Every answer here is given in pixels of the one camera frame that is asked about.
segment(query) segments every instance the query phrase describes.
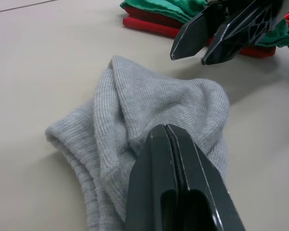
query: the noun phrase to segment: gray sock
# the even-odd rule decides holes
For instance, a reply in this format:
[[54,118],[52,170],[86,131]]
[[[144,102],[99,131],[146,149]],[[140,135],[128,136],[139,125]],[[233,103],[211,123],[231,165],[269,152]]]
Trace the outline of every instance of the gray sock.
[[88,229],[122,231],[129,174],[149,130],[167,123],[186,129],[224,176],[228,110],[213,81],[167,78],[115,56],[94,99],[49,126],[46,137],[80,181]]

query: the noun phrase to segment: green towel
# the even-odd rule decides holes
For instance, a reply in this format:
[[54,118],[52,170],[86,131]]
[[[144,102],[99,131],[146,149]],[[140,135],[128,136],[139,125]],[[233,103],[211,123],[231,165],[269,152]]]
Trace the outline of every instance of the green towel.
[[[136,7],[138,9],[177,19],[182,23],[191,20],[204,9],[206,0],[125,0],[121,7]],[[264,47],[284,47],[289,45],[288,25],[282,20],[272,32],[267,33],[257,45]]]

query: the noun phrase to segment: red cloth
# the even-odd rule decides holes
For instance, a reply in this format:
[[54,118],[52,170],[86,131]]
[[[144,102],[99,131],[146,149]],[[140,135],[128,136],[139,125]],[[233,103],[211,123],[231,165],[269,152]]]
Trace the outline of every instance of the red cloth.
[[[125,7],[125,11],[129,14],[123,19],[123,25],[128,28],[148,31],[167,37],[175,38],[183,26],[183,23],[163,16],[159,13],[152,13],[140,10],[135,7]],[[275,54],[276,47],[245,47],[240,54],[251,57],[269,57]]]

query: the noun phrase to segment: white table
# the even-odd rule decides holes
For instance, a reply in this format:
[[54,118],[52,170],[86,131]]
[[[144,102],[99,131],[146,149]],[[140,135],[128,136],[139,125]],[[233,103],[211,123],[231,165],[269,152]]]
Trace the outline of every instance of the white table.
[[289,50],[213,66],[199,64],[204,52],[173,62],[172,40],[124,28],[119,3],[58,0],[0,13],[0,231],[86,230],[79,183],[44,130],[93,96],[115,54],[225,88],[227,185],[239,214],[249,231],[289,230]]

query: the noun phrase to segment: ribbed knit fabric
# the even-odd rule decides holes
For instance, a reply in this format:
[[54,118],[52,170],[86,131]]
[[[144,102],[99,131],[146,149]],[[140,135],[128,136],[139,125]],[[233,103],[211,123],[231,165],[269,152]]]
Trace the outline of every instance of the ribbed knit fabric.
[[186,129],[224,176],[228,110],[225,92],[213,81],[167,78],[113,57],[94,99],[46,129],[80,181],[89,231],[123,230],[129,174],[158,124]]

